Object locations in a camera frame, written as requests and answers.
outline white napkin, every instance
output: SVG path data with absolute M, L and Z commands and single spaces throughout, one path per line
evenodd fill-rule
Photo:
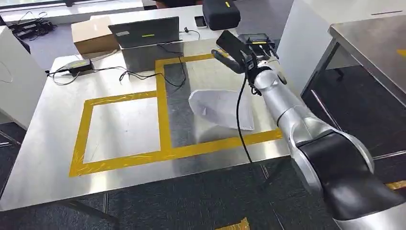
M 237 129 L 238 92 L 229 90 L 195 90 L 189 97 L 194 114 L 219 126 Z M 247 98 L 242 95 L 239 105 L 239 121 L 242 130 L 254 130 L 254 118 Z

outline laptop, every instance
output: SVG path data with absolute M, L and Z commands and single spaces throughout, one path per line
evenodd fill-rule
M 124 48 L 179 41 L 179 17 L 109 25 Z

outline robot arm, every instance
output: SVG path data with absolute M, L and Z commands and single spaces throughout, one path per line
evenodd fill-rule
M 253 90 L 262 95 L 288 142 L 297 175 L 309 192 L 323 197 L 342 229 L 404 229 L 405 199 L 373 175 L 372 158 L 358 139 L 317 118 L 269 62 L 259 61 L 231 33 L 223 32 L 217 44 L 235 61 L 224 62 L 225 57 L 213 50 L 215 58 L 244 72 Z

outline black bag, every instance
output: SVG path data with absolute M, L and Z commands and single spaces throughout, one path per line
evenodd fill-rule
M 203 16 L 211 30 L 235 28 L 241 20 L 233 0 L 204 0 Z

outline yellow tape square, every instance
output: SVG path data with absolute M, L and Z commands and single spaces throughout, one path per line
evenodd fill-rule
M 174 160 L 241 146 L 241 140 L 238 137 L 226 138 L 177 148 L 173 148 L 171 146 L 169 114 L 164 79 L 165 75 L 164 66 L 179 63 L 180 61 L 182 62 L 199 61 L 211 58 L 213 58 L 211 54 L 205 54 L 190 57 L 181 57 L 180 59 L 176 57 L 164 60 L 157 60 L 155 62 L 155 73 L 162 74 L 159 74 L 156 77 L 157 80 L 156 91 L 137 92 L 125 95 L 86 100 L 84 102 L 82 118 L 80 120 L 78 130 L 78 136 L 76 138 L 76 143 L 73 150 L 73 157 L 70 165 L 69 176 L 74 177 L 102 171 L 120 169 L 130 166 L 136 166 L 141 164 L 153 163 L 157 161 Z M 89 163 L 83 162 L 86 150 L 86 143 L 89 134 L 90 121 L 94 106 L 152 97 L 156 97 L 158 102 L 158 126 L 159 126 L 159 142 L 160 142 L 159 151 L 135 154 L 131 156 L 124 156 L 96 162 Z M 244 136 L 244 140 L 247 145 L 281 138 L 282 133 L 280 132 L 279 129 Z

